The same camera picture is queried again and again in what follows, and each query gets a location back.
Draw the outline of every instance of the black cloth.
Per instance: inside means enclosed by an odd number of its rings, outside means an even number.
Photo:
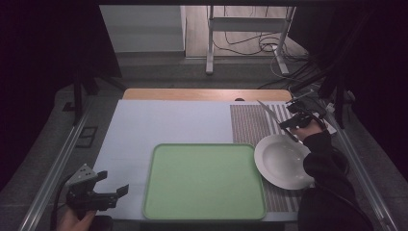
[[[359,208],[355,192],[339,163],[339,152],[332,146],[330,134],[323,132],[303,142],[311,153],[303,161],[316,187],[302,195],[298,212],[298,230],[373,230]]]

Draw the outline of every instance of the tabletop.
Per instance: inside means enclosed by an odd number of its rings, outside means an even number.
[[[123,99],[289,101],[292,96],[287,90],[128,89]]]
[[[255,100],[271,105],[288,119],[286,90],[127,90],[116,106],[94,170],[110,177],[96,185],[110,192],[129,184],[129,194],[115,209],[103,212],[117,219],[145,220],[143,201],[152,150],[161,143],[247,143],[284,133]],[[267,214],[264,221],[295,220],[301,191],[286,191],[263,180]]]

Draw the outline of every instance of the person's hand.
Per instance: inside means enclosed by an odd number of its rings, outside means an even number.
[[[88,231],[95,215],[96,211],[87,211],[84,218],[78,220],[75,212],[68,207],[57,231]]]
[[[323,130],[321,130],[319,124],[312,119],[312,121],[310,121],[310,123],[304,127],[304,128],[291,128],[291,132],[294,135],[297,135],[297,137],[303,141],[305,140],[307,137],[316,134],[316,133],[320,133]]]

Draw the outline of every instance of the black cable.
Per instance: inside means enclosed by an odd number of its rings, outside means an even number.
[[[227,40],[228,44],[230,44],[230,45],[235,45],[235,44],[243,43],[243,42],[246,42],[246,41],[253,40],[253,39],[256,39],[256,38],[258,38],[258,37],[261,37],[261,36],[255,36],[255,37],[247,38],[247,39],[241,40],[241,41],[230,42],[230,41],[228,40],[228,38],[227,38],[226,32],[224,32],[224,33],[225,33],[225,39]],[[274,34],[276,34],[276,33],[267,33],[267,34],[264,34],[263,36],[271,36],[271,35],[274,35]]]
[[[230,51],[230,52],[233,52],[233,53],[236,53],[236,54],[239,54],[239,55],[245,55],[245,56],[256,55],[256,54],[259,54],[259,53],[261,53],[261,52],[264,51],[264,50],[261,49],[261,50],[259,50],[259,51],[254,52],[254,53],[242,53],[242,52],[235,51],[235,50],[228,49],[228,48],[221,48],[221,47],[217,46],[214,41],[213,41],[213,44],[214,44],[214,46],[215,46],[216,48],[218,48],[219,50],[226,50],[226,51]]]
[[[73,174],[70,174],[64,178],[61,182],[60,186],[58,187],[57,193],[55,194],[54,199],[54,208],[51,212],[51,220],[50,220],[50,230],[55,230],[57,228],[57,212],[62,207],[58,207],[58,201],[60,200],[61,192],[63,191],[65,183],[72,177]]]

